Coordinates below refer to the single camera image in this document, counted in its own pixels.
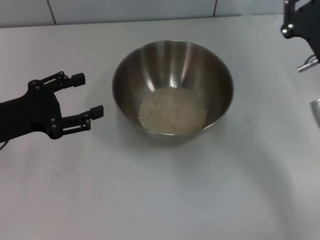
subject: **white tabletop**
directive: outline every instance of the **white tabletop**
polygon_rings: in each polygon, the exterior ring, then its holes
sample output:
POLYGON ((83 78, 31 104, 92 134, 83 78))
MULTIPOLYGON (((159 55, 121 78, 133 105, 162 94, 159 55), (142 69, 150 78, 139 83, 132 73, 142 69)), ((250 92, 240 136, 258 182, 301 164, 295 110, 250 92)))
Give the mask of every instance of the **white tabletop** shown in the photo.
POLYGON ((0 30, 0 101, 59 71, 62 116, 104 106, 91 131, 32 133, 0 151, 1 240, 318 240, 320 68, 280 34, 281 15, 0 30), (180 146, 150 142, 117 114, 112 77, 132 50, 182 40, 229 67, 225 117, 180 146))

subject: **uncooked rice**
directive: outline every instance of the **uncooked rice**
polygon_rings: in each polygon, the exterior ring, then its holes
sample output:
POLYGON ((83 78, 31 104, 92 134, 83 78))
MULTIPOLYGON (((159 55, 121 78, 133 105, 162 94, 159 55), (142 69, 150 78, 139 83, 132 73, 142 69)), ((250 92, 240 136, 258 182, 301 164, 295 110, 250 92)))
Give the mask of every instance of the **uncooked rice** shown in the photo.
POLYGON ((202 101, 184 88, 157 88, 140 104, 142 127, 157 133, 188 134, 205 124, 207 111, 202 101))

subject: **tile grout line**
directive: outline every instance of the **tile grout line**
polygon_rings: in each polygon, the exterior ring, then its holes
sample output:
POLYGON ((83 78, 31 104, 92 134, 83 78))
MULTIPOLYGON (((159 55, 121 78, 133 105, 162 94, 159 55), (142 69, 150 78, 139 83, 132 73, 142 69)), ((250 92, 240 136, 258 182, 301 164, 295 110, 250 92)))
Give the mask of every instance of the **tile grout line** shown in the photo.
POLYGON ((52 11, 52 8, 51 8, 51 5, 50 5, 50 2, 49 0, 46 0, 46 2, 48 3, 48 7, 49 7, 49 10, 50 10, 50 13, 51 13, 51 16, 52 16, 52 19, 53 19, 53 22, 54 22, 54 25, 57 25, 57 22, 56 22, 56 19, 55 19, 55 15, 52 11))
POLYGON ((216 16, 217 3, 218 3, 218 0, 215 0, 214 10, 213 10, 213 18, 216 16))

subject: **white tile wall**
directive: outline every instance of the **white tile wall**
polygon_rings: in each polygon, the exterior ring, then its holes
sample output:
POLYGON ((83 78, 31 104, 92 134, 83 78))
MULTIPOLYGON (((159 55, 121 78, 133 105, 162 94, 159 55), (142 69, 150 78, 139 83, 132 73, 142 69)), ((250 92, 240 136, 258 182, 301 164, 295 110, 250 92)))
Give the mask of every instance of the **white tile wall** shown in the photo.
POLYGON ((57 24, 212 17, 215 0, 50 0, 57 24))
POLYGON ((53 24, 46 0, 0 0, 0 28, 53 24))
POLYGON ((215 16, 264 15, 283 12, 282 0, 218 0, 215 16))

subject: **stainless steel bowl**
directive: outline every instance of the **stainless steel bowl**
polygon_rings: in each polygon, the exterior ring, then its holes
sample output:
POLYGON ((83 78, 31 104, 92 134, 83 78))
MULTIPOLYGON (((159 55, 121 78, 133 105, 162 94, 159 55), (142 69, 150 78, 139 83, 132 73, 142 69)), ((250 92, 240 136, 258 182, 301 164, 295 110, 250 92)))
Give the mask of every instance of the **stainless steel bowl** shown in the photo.
POLYGON ((139 47, 126 56, 114 73, 112 93, 119 109, 140 131, 154 140, 176 144, 194 138, 226 113, 234 84, 227 66, 213 52, 191 42, 165 40, 139 47), (202 130, 167 134, 140 125, 143 97, 168 87, 189 89, 203 101, 207 117, 202 130))

